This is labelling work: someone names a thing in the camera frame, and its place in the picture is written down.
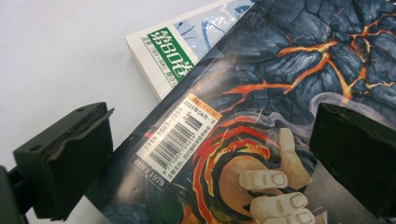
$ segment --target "black clamp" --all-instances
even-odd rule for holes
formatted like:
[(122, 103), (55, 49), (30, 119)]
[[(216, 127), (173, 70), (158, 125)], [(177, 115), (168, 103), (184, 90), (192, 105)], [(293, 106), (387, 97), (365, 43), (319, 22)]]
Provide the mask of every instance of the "black clamp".
[(14, 151), (17, 166), (0, 166), (0, 220), (27, 223), (38, 218), (66, 220), (113, 151), (106, 103), (74, 110)]
[(309, 146), (376, 217), (396, 217), (396, 131), (351, 109), (320, 104)]

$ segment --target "dark book cover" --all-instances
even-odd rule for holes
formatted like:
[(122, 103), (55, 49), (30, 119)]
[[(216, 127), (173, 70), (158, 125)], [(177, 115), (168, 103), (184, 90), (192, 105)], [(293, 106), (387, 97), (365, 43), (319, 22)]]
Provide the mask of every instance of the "dark book cover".
[[(385, 223), (308, 143), (320, 103), (395, 129), (395, 11), (258, 1), (113, 153), (88, 198), (113, 223)], [(148, 38), (186, 72), (166, 31)]]

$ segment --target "barcode label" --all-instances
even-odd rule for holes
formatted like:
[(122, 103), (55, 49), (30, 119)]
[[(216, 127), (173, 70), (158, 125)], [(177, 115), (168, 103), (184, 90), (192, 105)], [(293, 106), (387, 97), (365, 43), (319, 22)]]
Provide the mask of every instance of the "barcode label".
[(221, 114), (193, 94), (171, 113), (130, 163), (160, 189), (166, 188), (204, 141)]
[(181, 152), (184, 143), (188, 142), (192, 135), (189, 129), (178, 122), (149, 156), (166, 169), (167, 164), (171, 163), (172, 159)]

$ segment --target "white table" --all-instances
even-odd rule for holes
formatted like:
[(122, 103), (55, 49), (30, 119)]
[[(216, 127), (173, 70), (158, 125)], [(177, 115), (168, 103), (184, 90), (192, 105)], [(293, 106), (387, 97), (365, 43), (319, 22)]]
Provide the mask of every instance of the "white table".
[[(96, 102), (116, 108), (119, 146), (157, 104), (124, 37), (210, 2), (0, 0), (0, 164), (10, 170), (14, 149)], [(65, 223), (107, 222), (84, 197)]]

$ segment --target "book cover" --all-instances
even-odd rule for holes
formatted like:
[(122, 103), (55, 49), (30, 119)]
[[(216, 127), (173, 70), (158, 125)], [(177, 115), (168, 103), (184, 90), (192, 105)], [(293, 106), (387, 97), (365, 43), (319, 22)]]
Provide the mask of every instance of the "book cover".
[[(161, 101), (251, 7), (252, 0), (219, 0), (126, 36), (140, 71)], [(152, 36), (166, 32), (162, 46)]]
[(114, 152), (88, 198), (113, 223), (386, 223), (308, 144), (319, 103), (395, 129), (395, 34), (391, 1), (258, 1)]

